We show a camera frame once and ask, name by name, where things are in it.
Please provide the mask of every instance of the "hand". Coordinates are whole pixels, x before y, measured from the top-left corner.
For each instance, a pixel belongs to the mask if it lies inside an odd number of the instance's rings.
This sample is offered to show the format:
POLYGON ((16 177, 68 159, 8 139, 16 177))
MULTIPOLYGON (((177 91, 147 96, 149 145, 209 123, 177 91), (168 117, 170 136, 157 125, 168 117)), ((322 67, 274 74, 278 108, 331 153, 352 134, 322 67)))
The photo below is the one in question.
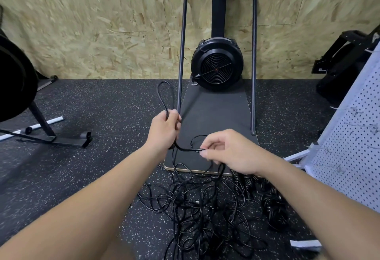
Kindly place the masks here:
POLYGON ((208 135, 200 148, 205 150, 199 154, 208 160, 225 163, 242 174, 258 176, 277 157, 232 129, 208 135))
POLYGON ((155 116, 150 125, 148 139, 145 147, 159 154, 159 160, 165 158, 168 148, 170 148, 174 140, 178 138, 181 129, 181 116, 177 110, 169 110, 169 118, 166 119, 165 111, 155 116))

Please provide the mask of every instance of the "fan grille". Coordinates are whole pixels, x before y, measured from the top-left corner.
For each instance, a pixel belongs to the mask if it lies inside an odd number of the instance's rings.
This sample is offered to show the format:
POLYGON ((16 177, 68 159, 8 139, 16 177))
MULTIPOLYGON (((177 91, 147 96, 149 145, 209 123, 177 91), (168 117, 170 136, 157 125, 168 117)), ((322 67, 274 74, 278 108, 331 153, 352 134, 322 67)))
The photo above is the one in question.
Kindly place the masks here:
POLYGON ((231 59, 222 53, 207 56, 201 65, 202 78, 210 84, 221 84, 233 74, 231 59))

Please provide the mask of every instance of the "black base platform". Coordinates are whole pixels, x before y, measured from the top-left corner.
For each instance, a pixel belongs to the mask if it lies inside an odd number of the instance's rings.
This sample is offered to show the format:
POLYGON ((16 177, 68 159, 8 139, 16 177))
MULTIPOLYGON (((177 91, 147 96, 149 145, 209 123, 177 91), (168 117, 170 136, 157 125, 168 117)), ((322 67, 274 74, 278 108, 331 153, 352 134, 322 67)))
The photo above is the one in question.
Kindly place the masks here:
MULTIPOLYGON (((242 80, 228 91, 220 93, 208 91, 199 85, 194 86, 190 81, 181 107, 182 128, 177 143, 182 148, 190 148, 192 138, 197 135, 233 129, 258 144, 257 136, 251 135, 250 115, 242 80)), ((204 138, 205 136, 195 138, 193 147, 199 148, 204 138)), ((174 159, 175 164, 183 163, 195 173, 203 173, 206 170, 209 174, 218 172, 217 165, 209 169, 211 162, 202 158, 197 152, 174 149, 174 159)), ((174 169, 172 150, 166 155, 164 167, 170 171, 174 169)), ((188 172, 181 165, 178 165, 176 170, 188 172)), ((231 175, 227 167, 224 174, 231 175)))

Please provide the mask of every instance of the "forearm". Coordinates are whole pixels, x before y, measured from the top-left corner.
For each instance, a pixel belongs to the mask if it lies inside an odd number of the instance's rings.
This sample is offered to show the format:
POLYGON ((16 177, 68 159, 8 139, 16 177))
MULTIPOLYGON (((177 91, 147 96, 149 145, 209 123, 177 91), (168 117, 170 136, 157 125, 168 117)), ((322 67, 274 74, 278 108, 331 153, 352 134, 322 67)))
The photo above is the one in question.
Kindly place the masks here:
POLYGON ((378 259, 380 214, 279 157, 262 172, 306 222, 333 259, 378 259))
POLYGON ((157 163, 151 149, 132 153, 15 235, 0 248, 0 258, 100 258, 157 163))

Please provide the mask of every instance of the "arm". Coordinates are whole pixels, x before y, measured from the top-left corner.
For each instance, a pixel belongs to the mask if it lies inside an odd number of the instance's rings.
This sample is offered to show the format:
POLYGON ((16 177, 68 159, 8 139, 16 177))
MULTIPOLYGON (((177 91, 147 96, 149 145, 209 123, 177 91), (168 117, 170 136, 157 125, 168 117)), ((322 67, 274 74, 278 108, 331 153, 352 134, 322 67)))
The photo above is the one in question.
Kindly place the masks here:
POLYGON ((349 199, 233 130, 209 135, 202 157, 267 178, 335 260, 378 259, 380 214, 349 199))
POLYGON ((99 259, 173 144, 180 119, 176 110, 167 121, 164 111, 157 115, 140 149, 12 237, 0 248, 0 259, 99 259))

